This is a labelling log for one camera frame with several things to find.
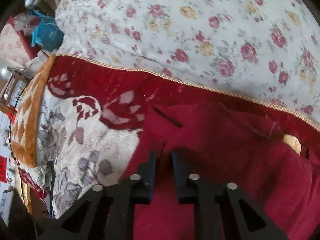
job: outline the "red paper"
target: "red paper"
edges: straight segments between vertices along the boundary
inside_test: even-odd
[[[6,170],[7,170],[7,158],[0,156],[0,181],[4,183],[7,183]]]

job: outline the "clutter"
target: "clutter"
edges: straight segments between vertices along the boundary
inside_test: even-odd
[[[25,36],[31,35],[33,29],[38,26],[41,22],[41,19],[35,15],[27,15],[25,13],[18,14],[14,18],[14,31],[23,31]]]
[[[31,46],[38,44],[42,49],[52,52],[58,49],[63,41],[63,32],[58,28],[54,18],[43,15],[39,11],[32,10],[41,22],[33,29]]]
[[[46,0],[25,0],[24,6],[28,9],[40,9],[45,14],[54,17],[54,10],[46,2]]]

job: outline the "red velvet blanket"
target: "red velvet blanket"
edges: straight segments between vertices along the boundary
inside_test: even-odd
[[[307,239],[320,221],[318,160],[314,157],[320,156],[319,128],[292,111],[138,69],[116,69],[70,56],[57,57],[48,89],[57,98],[88,96],[81,103],[92,111],[77,107],[78,120],[97,114],[95,98],[101,106],[100,121],[107,126],[143,127],[124,176],[135,172],[150,149],[161,152],[152,205],[136,210],[135,239],[193,236],[192,208],[177,205],[169,164],[168,154],[180,147],[188,149],[185,157],[202,176],[238,183],[290,239]],[[300,156],[282,142],[283,134],[299,139]]]
[[[222,105],[151,107],[124,177],[157,150],[150,206],[135,209],[134,239],[194,239],[193,207],[174,194],[172,150],[216,184],[235,182],[291,240],[308,239],[320,222],[319,160],[298,156],[276,122]]]

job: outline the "metal screw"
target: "metal screw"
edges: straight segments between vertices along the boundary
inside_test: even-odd
[[[139,179],[141,179],[141,176],[139,174],[132,174],[130,176],[130,179],[131,180],[139,180]]]
[[[229,189],[234,190],[234,189],[237,189],[237,188],[238,188],[238,185],[237,185],[236,183],[234,183],[234,182],[229,182],[229,183],[227,184],[227,187],[228,187]]]
[[[191,173],[191,174],[189,175],[189,179],[191,179],[191,180],[198,180],[198,179],[200,179],[200,176],[199,176],[198,174],[196,174],[196,173]]]
[[[103,189],[103,187],[102,187],[102,185],[100,185],[100,184],[96,184],[96,185],[94,185],[94,186],[92,187],[92,190],[93,190],[93,191],[96,191],[96,192],[102,191],[102,189]]]

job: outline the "bedsheet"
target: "bedsheet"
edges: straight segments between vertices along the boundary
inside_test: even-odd
[[[320,122],[320,28],[301,0],[62,0],[59,53],[287,106]]]

